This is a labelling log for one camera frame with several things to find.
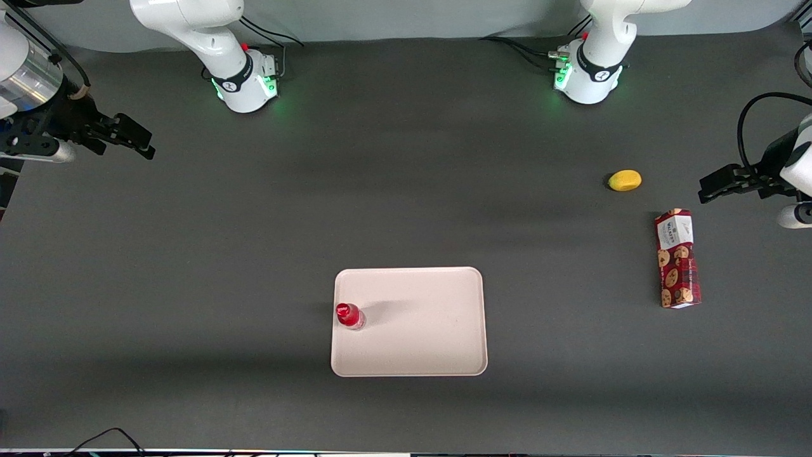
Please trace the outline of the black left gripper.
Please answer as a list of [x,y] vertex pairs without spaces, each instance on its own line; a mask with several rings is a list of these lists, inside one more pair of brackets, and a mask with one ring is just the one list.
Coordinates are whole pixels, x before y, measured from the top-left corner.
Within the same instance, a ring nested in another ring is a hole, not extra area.
[[[742,162],[749,169],[751,182],[757,187],[759,197],[766,199],[774,195],[801,198],[797,185],[781,176],[785,168],[794,167],[801,158],[801,145],[797,142],[799,130],[794,128],[771,142],[764,150],[759,162],[749,160],[742,151]],[[707,204],[718,197],[746,192],[746,170],[738,164],[727,164],[699,180],[699,201]]]

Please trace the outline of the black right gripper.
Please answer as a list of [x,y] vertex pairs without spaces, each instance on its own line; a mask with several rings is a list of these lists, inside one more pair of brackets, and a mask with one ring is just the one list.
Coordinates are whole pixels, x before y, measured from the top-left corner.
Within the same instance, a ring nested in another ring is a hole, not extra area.
[[147,160],[155,156],[151,146],[153,133],[124,113],[107,117],[98,111],[92,96],[73,100],[68,96],[54,96],[38,107],[39,154],[75,154],[76,147],[84,147],[95,154],[103,154],[107,145],[130,148]]

